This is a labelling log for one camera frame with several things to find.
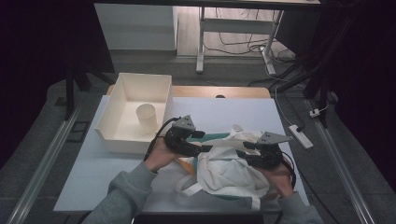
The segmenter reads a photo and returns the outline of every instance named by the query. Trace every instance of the white table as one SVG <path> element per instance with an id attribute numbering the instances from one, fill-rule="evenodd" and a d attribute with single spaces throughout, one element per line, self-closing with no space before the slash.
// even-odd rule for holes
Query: white table
<path id="1" fill-rule="evenodd" d="M 94 127 L 103 112 L 109 96 L 98 106 L 92 125 L 81 147 L 64 189 L 54 207 L 56 212 L 82 213 L 91 211 L 107 194 L 110 181 L 120 171 L 132 171 L 143 155 L 110 153 L 101 142 Z M 173 110 L 165 114 L 172 117 L 191 115 L 197 130 L 206 133 L 227 133 L 233 124 L 245 131 L 268 131 L 285 134 L 276 105 L 272 99 L 229 99 L 174 97 Z M 292 156 L 288 143 L 281 149 Z M 247 200 L 226 201 L 205 192 L 181 197 L 175 192 L 176 182 L 186 175 L 177 162 L 162 168 L 152 182 L 153 192 L 147 199 L 144 214 L 249 214 Z M 296 190 L 309 204 L 302 181 L 297 172 Z M 275 212 L 276 201 L 263 201 L 261 212 Z"/>

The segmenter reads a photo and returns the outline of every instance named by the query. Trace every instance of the metal frame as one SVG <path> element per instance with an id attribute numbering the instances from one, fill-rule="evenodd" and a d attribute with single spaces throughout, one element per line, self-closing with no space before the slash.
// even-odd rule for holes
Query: metal frame
<path id="1" fill-rule="evenodd" d="M 205 8 L 202 7 L 200 17 L 200 34 L 197 52 L 197 74 L 204 72 L 204 33 L 205 32 L 219 32 L 219 33 L 234 33 L 234 34 L 257 34 L 269 35 L 268 43 L 261 47 L 262 57 L 265 61 L 266 69 L 269 75 L 276 73 L 272 64 L 269 52 L 275 38 L 277 27 L 282 17 L 283 11 L 279 11 L 274 21 L 242 21 L 242 20 L 227 20 L 227 19 L 205 19 Z"/>
<path id="2" fill-rule="evenodd" d="M 55 163 L 55 160 L 58 157 L 62 146 L 64 145 L 64 141 L 66 140 L 67 135 L 73 127 L 73 124 L 76 121 L 76 118 L 82 106 L 84 105 L 84 99 L 77 106 L 73 114 L 71 114 L 70 119 L 64 120 L 62 122 L 61 127 L 59 128 L 51 144 L 49 145 L 46 154 L 44 155 L 37 169 L 35 170 L 32 179 L 30 180 L 25 191 L 20 197 L 20 200 L 14 208 L 14 211 L 12 211 L 11 216 L 7 221 L 7 224 L 23 223 L 27 218 L 39 191 L 43 187 L 47 176 L 50 173 L 50 169 L 52 168 L 53 163 Z"/>
<path id="3" fill-rule="evenodd" d="M 305 100 L 305 103 L 309 110 L 313 110 L 313 107 L 311 104 L 309 104 L 308 100 Z M 352 174 L 349 172 L 349 169 L 347 168 L 337 145 L 332 140 L 332 135 L 330 134 L 329 130 L 323 126 L 319 119 L 315 119 L 315 125 L 327 151 L 329 152 L 329 157 L 334 164 L 335 170 L 340 176 L 341 182 L 343 183 L 346 192 L 351 198 L 352 204 L 355 207 L 356 213 L 361 220 L 361 223 L 374 224 L 375 221 L 371 215 L 371 211 L 366 201 L 364 201 L 361 191 L 353 180 Z"/>
<path id="4" fill-rule="evenodd" d="M 93 3 L 125 4 L 125 5 L 153 5 L 153 6 L 181 6 L 181 7 L 230 7 L 254 8 L 271 10 L 298 11 L 327 11 L 338 8 L 335 4 L 312 4 L 276 1 L 248 1 L 248 0 L 93 0 Z"/>

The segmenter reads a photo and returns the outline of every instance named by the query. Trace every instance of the white cup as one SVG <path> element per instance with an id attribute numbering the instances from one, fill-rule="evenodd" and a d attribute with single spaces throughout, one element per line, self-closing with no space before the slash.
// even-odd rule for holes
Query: white cup
<path id="1" fill-rule="evenodd" d="M 145 133 L 155 133 L 157 131 L 157 115 L 154 105 L 140 105 L 136 109 L 136 115 L 139 119 L 140 127 L 142 127 Z"/>

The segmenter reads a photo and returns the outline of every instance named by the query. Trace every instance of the robotic arm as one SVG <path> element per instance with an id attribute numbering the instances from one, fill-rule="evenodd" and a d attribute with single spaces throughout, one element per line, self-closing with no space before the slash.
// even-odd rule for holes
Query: robotic arm
<path id="1" fill-rule="evenodd" d="M 166 132 L 164 137 L 166 146 L 172 151 L 188 157 L 197 157 L 201 152 L 208 152 L 210 148 L 212 148 L 212 146 L 196 146 L 186 141 L 190 136 L 193 138 L 202 138 L 205 135 L 204 132 L 195 131 L 194 123 L 192 122 L 190 115 L 187 115 L 183 118 L 173 118 L 165 122 L 155 138 L 151 141 L 145 160 L 149 157 L 149 154 L 151 153 L 163 128 L 172 121 L 174 121 L 174 123 L 172 123 L 172 127 Z"/>
<path id="2" fill-rule="evenodd" d="M 271 170 L 280 163 L 284 164 L 292 177 L 291 185 L 294 187 L 296 183 L 296 174 L 290 165 L 283 159 L 283 152 L 280 150 L 279 143 L 292 140 L 290 136 L 277 133 L 265 132 L 256 143 L 244 142 L 244 147 L 248 149 L 258 149 L 259 155 L 248 155 L 246 152 L 236 150 L 239 158 L 245 159 L 249 166 L 261 167 L 265 170 Z"/>

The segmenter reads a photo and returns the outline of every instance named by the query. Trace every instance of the aluminum rail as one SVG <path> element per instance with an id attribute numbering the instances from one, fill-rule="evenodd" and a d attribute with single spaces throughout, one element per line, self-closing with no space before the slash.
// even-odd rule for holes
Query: aluminum rail
<path id="1" fill-rule="evenodd" d="M 313 107 L 307 100 L 305 100 L 306 107 L 309 110 L 313 110 Z M 329 156 L 334 163 L 334 167 L 341 178 L 341 182 L 346 189 L 346 192 L 349 194 L 352 204 L 355 207 L 356 213 L 358 214 L 361 223 L 365 224 L 374 224 L 374 218 L 371 215 L 370 209 L 367 206 L 366 201 L 364 201 L 361 191 L 356 185 L 355 181 L 349 169 L 347 168 L 342 155 L 340 154 L 337 145 L 332 140 L 332 136 L 327 129 L 323 127 L 321 122 L 318 119 L 315 119 L 315 125 L 318 129 L 320 137 L 329 153 Z"/>
<path id="2" fill-rule="evenodd" d="M 35 170 L 32 179 L 30 180 L 25 191 L 20 197 L 20 200 L 15 206 L 11 216 L 9 217 L 7 224 L 22 224 L 27 218 L 39 191 L 43 187 L 44 182 L 46 181 L 47 176 L 50 173 L 50 169 L 52 168 L 53 163 L 55 163 L 55 160 L 58 157 L 62 146 L 64 145 L 64 141 L 66 140 L 67 135 L 69 134 L 74 122 L 76 121 L 76 118 L 83 106 L 84 101 L 85 97 L 78 104 L 76 110 L 70 116 L 70 119 L 64 120 L 62 122 L 61 127 L 59 128 L 51 144 L 49 145 L 46 154 L 44 155 L 37 169 Z"/>

